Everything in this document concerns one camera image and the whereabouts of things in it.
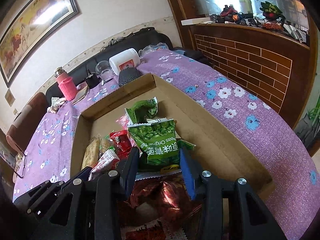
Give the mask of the pink bottle with knit sleeve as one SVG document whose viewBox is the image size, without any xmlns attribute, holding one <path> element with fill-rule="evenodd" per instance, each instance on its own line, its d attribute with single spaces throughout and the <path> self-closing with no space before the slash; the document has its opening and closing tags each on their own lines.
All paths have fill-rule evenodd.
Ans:
<svg viewBox="0 0 320 240">
<path fill-rule="evenodd" d="M 72 101 L 78 93 L 72 77 L 69 76 L 62 67 L 56 68 L 54 76 L 56 78 L 59 89 L 63 93 L 63 96 L 67 101 Z"/>
</svg>

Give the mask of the purple floral tablecloth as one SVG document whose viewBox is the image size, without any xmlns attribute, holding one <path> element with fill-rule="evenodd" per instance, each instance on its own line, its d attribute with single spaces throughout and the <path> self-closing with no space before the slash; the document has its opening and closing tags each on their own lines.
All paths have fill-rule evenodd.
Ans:
<svg viewBox="0 0 320 240">
<path fill-rule="evenodd" d="M 208 65 L 161 49 L 144 56 L 141 73 L 180 89 L 223 123 L 265 166 L 275 183 L 266 205 L 288 239 L 300 239 L 319 210 L 319 174 L 294 131 L 265 103 Z M 80 113 L 118 88 L 115 80 L 91 89 L 79 103 L 46 113 L 26 149 L 17 198 L 40 183 L 70 178 L 71 151 Z"/>
</svg>

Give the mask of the beige cracker packet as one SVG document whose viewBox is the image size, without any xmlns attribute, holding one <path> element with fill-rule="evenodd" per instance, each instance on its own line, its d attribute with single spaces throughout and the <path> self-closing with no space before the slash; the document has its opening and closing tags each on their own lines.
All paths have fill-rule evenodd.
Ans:
<svg viewBox="0 0 320 240">
<path fill-rule="evenodd" d="M 82 160 L 81 169 L 83 170 L 86 167 L 95 167 L 97 165 L 98 160 L 112 146 L 112 142 L 110 139 L 106 137 L 101 137 L 97 135 L 93 137 L 88 146 L 86 147 L 84 158 Z"/>
</svg>

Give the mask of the large red snack packet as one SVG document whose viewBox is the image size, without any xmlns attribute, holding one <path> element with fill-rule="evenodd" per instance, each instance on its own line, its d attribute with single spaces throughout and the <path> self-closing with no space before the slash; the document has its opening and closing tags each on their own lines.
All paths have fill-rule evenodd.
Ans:
<svg viewBox="0 0 320 240">
<path fill-rule="evenodd" d="M 173 228 L 169 222 L 163 218 L 159 218 L 140 226 L 122 228 L 121 239 L 186 240 L 187 237 L 182 228 Z"/>
</svg>

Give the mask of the white plastic jar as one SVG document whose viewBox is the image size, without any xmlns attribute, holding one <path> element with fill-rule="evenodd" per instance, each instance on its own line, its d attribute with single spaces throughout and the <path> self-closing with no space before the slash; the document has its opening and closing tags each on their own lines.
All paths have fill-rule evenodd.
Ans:
<svg viewBox="0 0 320 240">
<path fill-rule="evenodd" d="M 118 76 L 126 68 L 135 68 L 140 64 L 140 57 L 133 48 L 127 49 L 109 58 L 113 72 Z"/>
</svg>

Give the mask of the cardboard box tray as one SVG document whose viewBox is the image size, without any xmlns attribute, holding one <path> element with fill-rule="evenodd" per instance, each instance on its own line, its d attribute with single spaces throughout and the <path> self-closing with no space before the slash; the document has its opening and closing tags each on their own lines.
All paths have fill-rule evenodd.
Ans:
<svg viewBox="0 0 320 240">
<path fill-rule="evenodd" d="M 175 120 L 178 135 L 196 145 L 195 150 L 188 152 L 204 170 L 228 181 L 245 178 L 253 191 L 264 200 L 273 182 L 257 158 L 208 111 L 152 74 L 143 75 L 120 87 L 81 113 L 74 135 L 71 175 L 80 171 L 85 149 L 93 136 L 120 130 L 116 119 L 124 114 L 125 108 L 154 97 L 158 100 L 157 116 Z M 185 230 L 192 239 L 198 239 L 201 217 L 202 210 L 187 220 Z"/>
</svg>

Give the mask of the small notebook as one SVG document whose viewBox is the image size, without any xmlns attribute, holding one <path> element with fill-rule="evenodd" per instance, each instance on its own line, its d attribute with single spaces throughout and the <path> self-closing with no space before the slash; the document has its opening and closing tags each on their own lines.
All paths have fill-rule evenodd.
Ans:
<svg viewBox="0 0 320 240">
<path fill-rule="evenodd" d="M 72 101 L 72 104 L 77 104 L 79 101 L 84 99 L 89 91 L 88 85 L 83 86 L 78 93 L 76 94 L 75 98 Z"/>
</svg>

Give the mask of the green crumpled snack packet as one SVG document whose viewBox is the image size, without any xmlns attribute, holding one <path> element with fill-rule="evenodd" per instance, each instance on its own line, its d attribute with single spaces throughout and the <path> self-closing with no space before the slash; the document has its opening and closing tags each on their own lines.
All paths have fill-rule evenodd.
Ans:
<svg viewBox="0 0 320 240">
<path fill-rule="evenodd" d="M 137 101 L 130 108 L 125 108 L 125 114 L 131 125 L 147 123 L 148 119 L 152 119 L 158 112 L 158 100 L 156 97 Z"/>
</svg>

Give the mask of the framed horse painting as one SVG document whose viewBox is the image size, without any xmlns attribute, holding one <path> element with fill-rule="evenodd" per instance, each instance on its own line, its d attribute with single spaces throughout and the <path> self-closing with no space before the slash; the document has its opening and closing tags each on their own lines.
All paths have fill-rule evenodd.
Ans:
<svg viewBox="0 0 320 240">
<path fill-rule="evenodd" d="M 79 13 L 75 0 L 30 0 L 1 35 L 1 75 L 10 87 L 28 57 Z"/>
</svg>

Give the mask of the black sofa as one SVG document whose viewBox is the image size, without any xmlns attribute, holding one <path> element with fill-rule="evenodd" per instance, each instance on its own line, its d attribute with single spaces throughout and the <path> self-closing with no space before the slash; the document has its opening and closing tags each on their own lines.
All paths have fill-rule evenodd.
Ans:
<svg viewBox="0 0 320 240">
<path fill-rule="evenodd" d="M 108 45 L 99 53 L 90 56 L 83 63 L 77 65 L 67 74 L 73 78 L 75 85 L 79 85 L 80 83 L 84 82 L 86 77 L 88 77 L 88 72 L 92 73 L 95 71 L 95 67 L 100 61 L 108 61 L 109 58 L 113 57 L 114 55 L 117 55 L 130 48 L 139 51 L 149 45 L 156 46 L 159 43 L 166 44 L 169 50 L 172 50 L 175 53 L 181 50 L 183 51 L 184 56 L 187 56 L 197 62 L 209 65 L 208 59 L 201 52 L 182 47 L 174 47 L 167 35 L 159 33 L 154 27 L 147 27 L 140 29 L 138 32 L 122 37 L 117 42 Z"/>
</svg>

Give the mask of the clear plastic cup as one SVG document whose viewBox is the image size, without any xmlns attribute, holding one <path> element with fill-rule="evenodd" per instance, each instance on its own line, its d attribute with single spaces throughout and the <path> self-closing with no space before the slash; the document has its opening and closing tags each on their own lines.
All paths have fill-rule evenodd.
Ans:
<svg viewBox="0 0 320 240">
<path fill-rule="evenodd" d="M 95 67 L 95 72 L 104 81 L 111 79 L 114 76 L 114 72 L 110 66 L 110 63 L 106 60 L 100 61 Z"/>
</svg>

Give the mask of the wooden brick-pattern cabinet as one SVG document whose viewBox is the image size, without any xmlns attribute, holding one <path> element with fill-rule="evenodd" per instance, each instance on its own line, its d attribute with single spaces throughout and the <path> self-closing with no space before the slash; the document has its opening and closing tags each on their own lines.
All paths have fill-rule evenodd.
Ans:
<svg viewBox="0 0 320 240">
<path fill-rule="evenodd" d="M 274 109 L 291 127 L 302 117 L 315 80 L 317 27 L 307 44 L 279 33 L 225 23 L 183 26 L 197 18 L 196 0 L 168 0 L 182 46 L 204 54 L 209 64 Z"/>
</svg>

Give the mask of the dark red triangular snack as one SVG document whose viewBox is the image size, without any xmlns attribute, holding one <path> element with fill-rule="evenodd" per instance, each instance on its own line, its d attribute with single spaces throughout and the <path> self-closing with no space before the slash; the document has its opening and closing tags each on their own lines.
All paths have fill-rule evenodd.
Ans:
<svg viewBox="0 0 320 240">
<path fill-rule="evenodd" d="M 189 197 L 180 173 L 136 181 L 128 202 L 134 210 L 148 204 L 170 221 L 184 220 L 202 207 L 201 201 Z"/>
</svg>

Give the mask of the pink snack packet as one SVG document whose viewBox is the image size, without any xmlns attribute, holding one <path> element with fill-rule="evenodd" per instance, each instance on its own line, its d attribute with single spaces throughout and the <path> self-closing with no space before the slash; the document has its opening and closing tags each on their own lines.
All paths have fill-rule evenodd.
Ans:
<svg viewBox="0 0 320 240">
<path fill-rule="evenodd" d="M 116 123 L 119 124 L 124 130 L 128 130 L 128 126 L 131 125 L 131 121 L 126 114 L 117 119 Z"/>
</svg>

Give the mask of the white red snack packet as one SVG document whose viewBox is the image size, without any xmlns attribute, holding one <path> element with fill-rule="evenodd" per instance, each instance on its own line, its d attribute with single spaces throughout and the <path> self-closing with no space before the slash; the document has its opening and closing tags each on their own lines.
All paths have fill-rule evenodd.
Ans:
<svg viewBox="0 0 320 240">
<path fill-rule="evenodd" d="M 117 156 L 115 149 L 109 148 L 98 160 L 97 165 L 92 168 L 88 180 L 92 181 L 105 172 L 114 169 L 119 161 L 120 159 Z"/>
</svg>

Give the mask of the black small cup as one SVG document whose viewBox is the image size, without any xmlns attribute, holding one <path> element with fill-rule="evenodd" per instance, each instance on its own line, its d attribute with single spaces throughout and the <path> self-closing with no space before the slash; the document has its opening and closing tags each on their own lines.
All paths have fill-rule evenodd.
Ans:
<svg viewBox="0 0 320 240">
<path fill-rule="evenodd" d="M 85 82 L 87 83 L 90 89 L 97 87 L 100 83 L 100 77 L 96 72 L 91 72 L 89 69 L 86 70 L 87 77 L 85 78 Z"/>
</svg>

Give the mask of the red shiny snack packet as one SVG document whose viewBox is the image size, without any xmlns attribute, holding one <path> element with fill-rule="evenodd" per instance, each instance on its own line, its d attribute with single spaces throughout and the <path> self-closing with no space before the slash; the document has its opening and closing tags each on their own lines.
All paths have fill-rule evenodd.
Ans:
<svg viewBox="0 0 320 240">
<path fill-rule="evenodd" d="M 110 139 L 114 142 L 119 159 L 126 159 L 132 148 L 129 137 L 127 136 L 127 130 L 111 132 Z"/>
</svg>

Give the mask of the white cloth gloves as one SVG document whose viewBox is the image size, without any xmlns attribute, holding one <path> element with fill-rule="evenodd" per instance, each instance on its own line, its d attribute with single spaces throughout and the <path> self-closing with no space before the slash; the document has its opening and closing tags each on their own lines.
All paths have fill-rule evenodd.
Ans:
<svg viewBox="0 0 320 240">
<path fill-rule="evenodd" d="M 58 97 L 52 97 L 51 98 L 51 105 L 47 108 L 48 113 L 56 114 L 59 109 L 67 102 L 66 98 L 58 98 Z"/>
</svg>

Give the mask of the green pea snack packet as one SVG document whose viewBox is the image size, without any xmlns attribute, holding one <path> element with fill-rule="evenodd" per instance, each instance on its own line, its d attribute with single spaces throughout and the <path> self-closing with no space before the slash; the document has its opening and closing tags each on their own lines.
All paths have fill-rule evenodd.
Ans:
<svg viewBox="0 0 320 240">
<path fill-rule="evenodd" d="M 144 124 L 128 126 L 128 132 L 140 150 L 146 154 L 146 163 L 169 166 L 180 163 L 180 149 L 194 150 L 196 145 L 182 139 L 174 119 L 155 119 Z"/>
</svg>

